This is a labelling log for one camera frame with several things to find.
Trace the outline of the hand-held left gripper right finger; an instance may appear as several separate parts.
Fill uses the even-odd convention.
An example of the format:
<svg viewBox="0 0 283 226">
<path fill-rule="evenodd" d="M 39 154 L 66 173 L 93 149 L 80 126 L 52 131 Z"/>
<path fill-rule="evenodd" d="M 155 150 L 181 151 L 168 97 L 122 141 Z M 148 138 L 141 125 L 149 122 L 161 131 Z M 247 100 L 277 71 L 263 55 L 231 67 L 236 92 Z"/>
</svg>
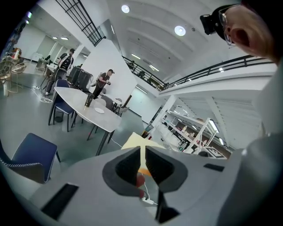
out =
<svg viewBox="0 0 283 226">
<path fill-rule="evenodd" d="M 145 147 L 145 164 L 161 192 L 174 192 L 187 179 L 186 166 L 156 147 Z"/>
</svg>

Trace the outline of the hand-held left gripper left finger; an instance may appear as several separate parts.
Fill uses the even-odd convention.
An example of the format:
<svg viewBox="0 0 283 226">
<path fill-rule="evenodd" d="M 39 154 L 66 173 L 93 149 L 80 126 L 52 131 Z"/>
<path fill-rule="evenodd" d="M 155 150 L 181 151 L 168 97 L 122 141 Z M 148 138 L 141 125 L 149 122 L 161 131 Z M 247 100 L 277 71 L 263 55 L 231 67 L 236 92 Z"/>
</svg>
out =
<svg viewBox="0 0 283 226">
<path fill-rule="evenodd" d="M 115 193 L 139 197 L 140 191 L 136 184 L 140 165 L 140 147 L 135 147 L 107 162 L 102 176 L 108 187 Z"/>
</svg>

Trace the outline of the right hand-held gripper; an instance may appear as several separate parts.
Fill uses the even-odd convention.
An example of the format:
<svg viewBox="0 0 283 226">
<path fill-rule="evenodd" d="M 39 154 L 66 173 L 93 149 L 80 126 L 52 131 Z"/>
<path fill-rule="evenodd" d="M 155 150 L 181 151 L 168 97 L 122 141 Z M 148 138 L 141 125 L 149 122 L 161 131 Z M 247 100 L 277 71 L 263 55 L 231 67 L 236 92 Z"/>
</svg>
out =
<svg viewBox="0 0 283 226">
<path fill-rule="evenodd" d="M 208 157 L 213 159 L 227 159 L 223 154 L 221 154 L 214 147 L 203 147 L 198 153 L 199 156 Z"/>
</svg>

